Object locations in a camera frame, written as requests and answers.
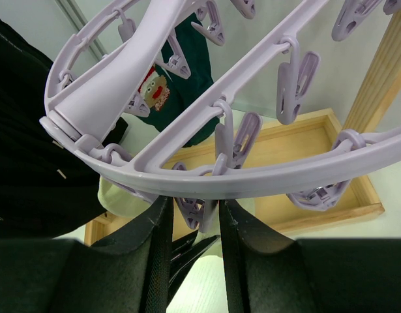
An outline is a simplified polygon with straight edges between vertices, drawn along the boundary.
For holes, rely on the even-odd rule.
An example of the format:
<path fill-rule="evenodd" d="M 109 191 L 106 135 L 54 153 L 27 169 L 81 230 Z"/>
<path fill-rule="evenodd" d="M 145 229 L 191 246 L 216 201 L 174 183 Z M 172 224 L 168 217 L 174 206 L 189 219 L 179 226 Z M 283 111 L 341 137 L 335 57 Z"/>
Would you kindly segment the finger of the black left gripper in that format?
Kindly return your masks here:
<path fill-rule="evenodd" d="M 195 243 L 197 234 L 198 230 L 193 231 L 172 243 L 168 293 L 177 292 L 194 263 L 220 239 L 213 235 Z"/>

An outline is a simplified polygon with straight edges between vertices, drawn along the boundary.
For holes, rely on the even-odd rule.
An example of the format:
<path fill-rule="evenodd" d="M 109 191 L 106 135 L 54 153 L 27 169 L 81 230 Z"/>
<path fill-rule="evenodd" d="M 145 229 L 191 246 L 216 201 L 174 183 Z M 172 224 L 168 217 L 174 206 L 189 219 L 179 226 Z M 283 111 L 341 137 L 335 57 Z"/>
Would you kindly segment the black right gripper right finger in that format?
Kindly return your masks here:
<path fill-rule="evenodd" d="M 401 312 L 401 239 L 297 239 L 219 203 L 230 312 Z"/>

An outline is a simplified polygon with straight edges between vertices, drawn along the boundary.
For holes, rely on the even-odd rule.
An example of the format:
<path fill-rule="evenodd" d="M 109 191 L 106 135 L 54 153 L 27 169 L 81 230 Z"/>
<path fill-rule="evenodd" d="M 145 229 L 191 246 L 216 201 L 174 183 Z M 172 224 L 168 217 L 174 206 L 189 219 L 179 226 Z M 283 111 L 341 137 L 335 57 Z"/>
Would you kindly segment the cream sock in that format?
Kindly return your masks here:
<path fill-rule="evenodd" d="M 135 218 L 147 210 L 158 198 L 157 195 L 134 195 L 111 181 L 100 176 L 98 184 L 98 200 L 110 213 L 128 218 Z"/>
<path fill-rule="evenodd" d="M 184 279 L 167 312 L 227 312 L 221 239 L 180 271 Z"/>

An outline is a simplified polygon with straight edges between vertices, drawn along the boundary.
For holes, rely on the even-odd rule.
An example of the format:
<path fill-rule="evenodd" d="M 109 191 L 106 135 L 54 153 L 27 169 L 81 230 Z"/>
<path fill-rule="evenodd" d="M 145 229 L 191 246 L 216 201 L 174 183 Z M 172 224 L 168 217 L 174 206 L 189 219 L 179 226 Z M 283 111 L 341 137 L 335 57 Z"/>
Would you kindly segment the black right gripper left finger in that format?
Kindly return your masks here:
<path fill-rule="evenodd" d="M 72 239 L 0 240 L 0 312 L 165 312 L 173 200 L 91 246 Z"/>

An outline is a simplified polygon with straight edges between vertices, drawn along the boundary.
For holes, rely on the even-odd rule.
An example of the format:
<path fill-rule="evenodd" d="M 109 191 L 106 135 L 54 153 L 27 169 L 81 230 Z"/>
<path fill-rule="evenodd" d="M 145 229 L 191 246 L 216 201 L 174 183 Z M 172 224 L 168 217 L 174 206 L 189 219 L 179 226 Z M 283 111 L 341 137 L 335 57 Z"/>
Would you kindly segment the green christmas sock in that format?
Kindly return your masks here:
<path fill-rule="evenodd" d="M 192 27 L 193 23 L 201 23 L 195 14 L 191 14 L 175 29 L 191 71 L 190 77 L 183 79 L 154 65 L 138 89 L 150 108 L 149 116 L 141 120 L 159 132 L 214 84 L 206 39 Z"/>

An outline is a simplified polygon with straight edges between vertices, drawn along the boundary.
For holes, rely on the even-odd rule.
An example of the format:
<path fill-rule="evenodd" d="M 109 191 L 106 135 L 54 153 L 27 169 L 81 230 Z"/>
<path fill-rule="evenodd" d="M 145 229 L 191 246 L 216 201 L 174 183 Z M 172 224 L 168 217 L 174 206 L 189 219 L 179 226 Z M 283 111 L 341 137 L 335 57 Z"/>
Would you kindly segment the purple round clip hanger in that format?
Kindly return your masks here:
<path fill-rule="evenodd" d="M 123 113 L 146 111 L 138 89 L 158 54 L 169 43 L 179 47 L 175 27 L 205 5 L 204 1 L 152 1 L 129 39 L 78 78 L 70 74 L 76 57 L 132 1 L 113 1 L 63 46 L 55 60 L 44 95 L 46 114 L 40 119 L 45 131 L 65 149 L 107 180 L 142 197 L 144 194 L 195 200 L 249 198 L 236 183 L 246 172 L 247 152 L 234 151 L 231 104 L 237 92 L 277 54 L 289 52 L 281 64 L 277 118 L 288 125 L 297 116 L 296 105 L 304 94 L 301 78 L 311 80 L 319 64 L 316 54 L 301 56 L 297 33 L 324 7 L 324 1 L 302 1 L 272 31 L 212 84 L 178 118 L 136 156 L 120 145 L 103 146 L 108 133 Z M 360 177 L 401 161 L 401 127 L 382 133 L 343 131 L 335 151 L 348 142 L 344 164 Z M 304 191 L 312 197 L 307 209 L 330 208 L 349 179 L 286 195 L 299 203 Z"/>

